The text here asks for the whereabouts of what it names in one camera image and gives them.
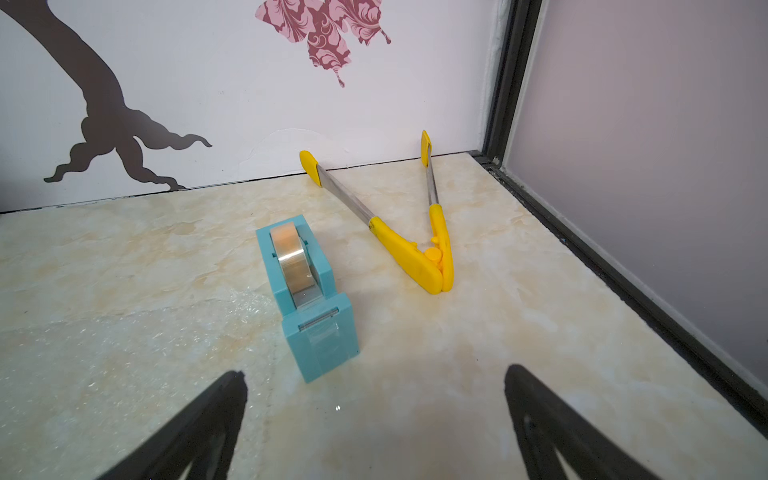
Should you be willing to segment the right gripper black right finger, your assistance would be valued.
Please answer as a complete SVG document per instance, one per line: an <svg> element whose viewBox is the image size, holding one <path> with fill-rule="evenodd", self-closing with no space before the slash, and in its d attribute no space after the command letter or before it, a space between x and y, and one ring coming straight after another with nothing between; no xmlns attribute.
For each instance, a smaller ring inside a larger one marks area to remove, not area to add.
<svg viewBox="0 0 768 480"><path fill-rule="evenodd" d="M508 367L505 397L530 479L565 479L565 461L581 479L655 479L520 364Z"/></svg>

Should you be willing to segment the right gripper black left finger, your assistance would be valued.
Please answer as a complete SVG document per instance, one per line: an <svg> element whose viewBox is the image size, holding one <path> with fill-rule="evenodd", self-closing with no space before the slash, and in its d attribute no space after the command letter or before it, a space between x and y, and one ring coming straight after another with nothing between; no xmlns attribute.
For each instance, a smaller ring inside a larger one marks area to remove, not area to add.
<svg viewBox="0 0 768 480"><path fill-rule="evenodd" d="M225 479L243 421L248 387L228 371L103 479Z"/></svg>

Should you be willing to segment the clear bubble wrap sheet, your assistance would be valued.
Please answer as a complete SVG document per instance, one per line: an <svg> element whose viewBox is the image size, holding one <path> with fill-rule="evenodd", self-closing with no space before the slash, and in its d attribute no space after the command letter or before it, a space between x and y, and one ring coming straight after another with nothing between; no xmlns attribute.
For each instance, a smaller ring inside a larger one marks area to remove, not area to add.
<svg viewBox="0 0 768 480"><path fill-rule="evenodd" d="M240 371L248 396L229 475L258 479L281 339L277 306L259 291L5 331L1 475L97 478Z"/></svg>

